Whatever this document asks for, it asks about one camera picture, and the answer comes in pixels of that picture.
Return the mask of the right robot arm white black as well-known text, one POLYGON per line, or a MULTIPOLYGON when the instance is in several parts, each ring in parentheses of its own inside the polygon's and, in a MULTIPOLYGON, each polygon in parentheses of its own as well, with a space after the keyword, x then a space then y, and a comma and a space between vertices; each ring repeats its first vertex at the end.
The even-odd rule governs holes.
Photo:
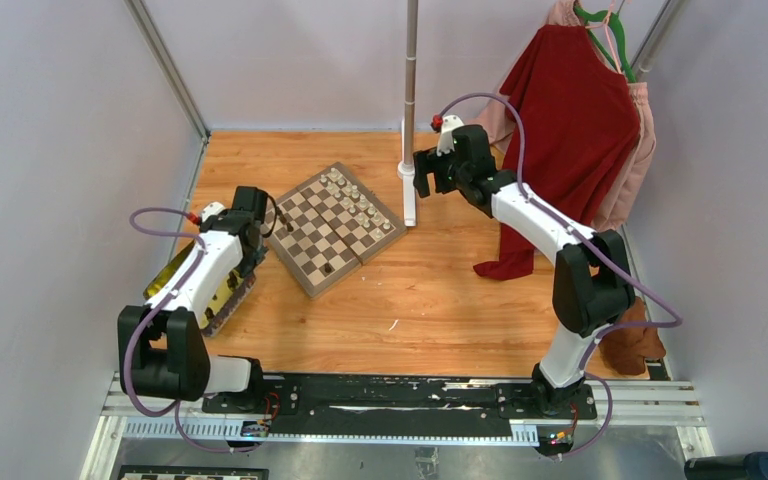
POLYGON ((634 303, 623 239, 571 220, 519 184, 514 171, 497 169, 483 127, 448 115, 436 116, 432 128, 439 135, 436 147, 413 155, 418 195, 458 191, 527 239, 554 267, 552 306, 560 325, 533 369, 525 403, 556 417, 581 393, 599 335, 634 303))

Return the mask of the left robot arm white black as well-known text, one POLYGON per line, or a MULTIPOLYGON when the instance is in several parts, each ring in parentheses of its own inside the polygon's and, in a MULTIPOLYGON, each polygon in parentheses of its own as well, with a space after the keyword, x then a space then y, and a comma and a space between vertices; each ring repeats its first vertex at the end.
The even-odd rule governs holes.
POLYGON ((264 405, 260 362, 210 355, 200 322, 220 326, 242 303, 266 253, 267 210, 276 206, 266 191, 239 186, 230 206, 182 212, 199 229, 186 236, 189 252, 155 294, 117 319, 121 387, 141 414, 160 417, 206 395, 225 395, 243 413, 264 405))

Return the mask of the gold metal tray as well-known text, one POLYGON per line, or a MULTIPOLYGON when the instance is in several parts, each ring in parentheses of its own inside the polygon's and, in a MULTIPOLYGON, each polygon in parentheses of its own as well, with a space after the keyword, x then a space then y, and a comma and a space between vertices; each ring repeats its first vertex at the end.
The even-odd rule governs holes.
POLYGON ((242 259, 237 239, 210 234, 203 241, 203 248, 194 242, 184 247, 150 282, 143 297, 147 306, 154 307, 171 294, 163 309, 183 307, 193 312, 201 333, 213 337, 249 295, 256 276, 235 270, 242 259))

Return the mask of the wooden folding chess board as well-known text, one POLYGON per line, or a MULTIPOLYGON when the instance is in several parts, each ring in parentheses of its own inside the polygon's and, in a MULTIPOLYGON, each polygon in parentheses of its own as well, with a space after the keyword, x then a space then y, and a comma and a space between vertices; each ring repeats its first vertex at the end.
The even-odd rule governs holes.
POLYGON ((269 250, 304 292, 316 298, 340 283, 407 232, 403 220, 349 168, 334 163, 277 200, 284 221, 268 207, 269 250), (288 233, 285 224, 294 231, 288 233), (323 266, 333 268, 325 274, 323 266))

